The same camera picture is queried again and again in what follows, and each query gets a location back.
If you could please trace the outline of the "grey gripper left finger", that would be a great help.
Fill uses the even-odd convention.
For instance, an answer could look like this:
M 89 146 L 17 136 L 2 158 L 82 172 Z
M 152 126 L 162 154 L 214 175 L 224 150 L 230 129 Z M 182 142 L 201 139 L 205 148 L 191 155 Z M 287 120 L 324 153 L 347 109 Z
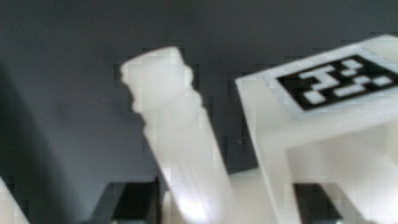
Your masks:
M 161 224 L 159 182 L 107 185 L 88 224 Z

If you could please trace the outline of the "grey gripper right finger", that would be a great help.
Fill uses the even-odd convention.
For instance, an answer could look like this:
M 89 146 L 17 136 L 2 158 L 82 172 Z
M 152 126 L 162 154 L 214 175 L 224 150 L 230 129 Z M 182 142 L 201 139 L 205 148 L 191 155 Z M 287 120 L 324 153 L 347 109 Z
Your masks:
M 296 183 L 296 197 L 303 224 L 349 224 L 344 212 L 344 193 L 331 183 Z

